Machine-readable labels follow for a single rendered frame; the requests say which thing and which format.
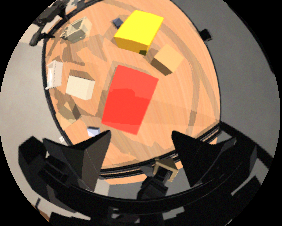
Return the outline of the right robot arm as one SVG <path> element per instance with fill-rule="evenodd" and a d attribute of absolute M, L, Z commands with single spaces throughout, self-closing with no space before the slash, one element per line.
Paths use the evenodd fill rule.
<path fill-rule="evenodd" d="M 45 11 L 41 13 L 41 16 L 36 18 L 36 22 L 39 23 L 40 26 L 44 26 L 44 23 L 50 23 L 54 21 L 57 14 L 61 12 L 62 4 L 64 3 L 62 3 L 60 0 L 52 3 L 51 7 L 47 7 Z"/>

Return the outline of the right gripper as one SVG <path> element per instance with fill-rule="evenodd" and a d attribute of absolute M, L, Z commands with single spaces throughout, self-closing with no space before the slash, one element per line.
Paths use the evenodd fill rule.
<path fill-rule="evenodd" d="M 62 19 L 65 19 L 65 21 L 67 21 L 65 9 L 66 9 L 67 3 L 69 3 L 70 0 L 62 0 L 62 2 L 64 2 L 64 6 L 61 7 L 61 12 L 59 14 L 57 14 L 57 16 L 61 17 Z M 41 33 L 42 29 L 44 29 L 44 27 L 46 26 L 46 23 L 44 24 L 44 26 L 40 26 L 40 24 L 37 23 L 36 19 L 35 19 L 35 21 L 32 22 L 31 24 L 36 24 L 36 26 L 40 27 L 40 28 L 37 29 L 36 33 L 34 33 L 34 37 L 31 38 L 31 42 L 29 43 L 29 46 L 32 46 L 32 47 L 36 46 L 36 44 L 39 43 L 42 38 L 55 38 L 55 36 L 51 36 L 51 34 Z"/>

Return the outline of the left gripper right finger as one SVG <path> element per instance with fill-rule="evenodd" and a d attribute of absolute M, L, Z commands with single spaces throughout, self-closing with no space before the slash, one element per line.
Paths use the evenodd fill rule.
<path fill-rule="evenodd" d="M 236 142 L 236 137 L 232 137 L 221 143 L 210 144 L 177 130 L 172 130 L 171 139 L 191 188 L 202 183 L 201 179 L 216 163 L 220 154 Z"/>

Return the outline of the red flat slab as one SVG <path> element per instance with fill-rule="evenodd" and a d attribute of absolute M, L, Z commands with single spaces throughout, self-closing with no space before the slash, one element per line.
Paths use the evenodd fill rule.
<path fill-rule="evenodd" d="M 119 66 L 107 96 L 102 124 L 137 134 L 158 79 L 135 69 Z"/>

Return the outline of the yellow block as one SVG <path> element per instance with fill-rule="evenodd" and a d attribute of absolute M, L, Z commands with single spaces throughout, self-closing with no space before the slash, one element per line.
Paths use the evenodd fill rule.
<path fill-rule="evenodd" d="M 162 21 L 163 17 L 135 9 L 114 36 L 117 47 L 146 56 Z"/>

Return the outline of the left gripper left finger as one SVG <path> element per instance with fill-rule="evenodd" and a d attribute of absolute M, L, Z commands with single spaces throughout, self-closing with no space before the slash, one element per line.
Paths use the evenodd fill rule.
<path fill-rule="evenodd" d="M 109 129 L 74 145 L 60 144 L 54 140 L 42 138 L 47 153 L 69 165 L 72 173 L 90 192 L 95 192 L 110 140 L 111 130 Z"/>

